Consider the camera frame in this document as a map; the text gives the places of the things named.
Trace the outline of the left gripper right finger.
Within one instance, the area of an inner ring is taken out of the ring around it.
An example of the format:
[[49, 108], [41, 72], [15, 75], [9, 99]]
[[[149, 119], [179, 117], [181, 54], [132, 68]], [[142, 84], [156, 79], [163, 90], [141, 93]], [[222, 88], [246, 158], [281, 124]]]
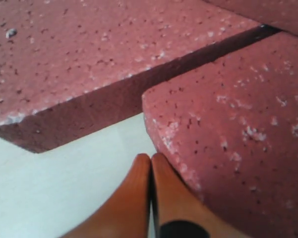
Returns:
[[187, 188], [167, 158], [152, 157], [153, 218], [157, 238], [246, 238], [212, 213]]

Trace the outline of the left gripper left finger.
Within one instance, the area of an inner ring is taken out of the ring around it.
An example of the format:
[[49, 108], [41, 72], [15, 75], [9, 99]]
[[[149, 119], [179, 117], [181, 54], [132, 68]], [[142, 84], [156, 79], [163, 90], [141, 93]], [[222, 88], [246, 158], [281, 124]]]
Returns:
[[150, 217], [151, 160], [138, 154], [120, 186], [64, 238], [146, 238]]

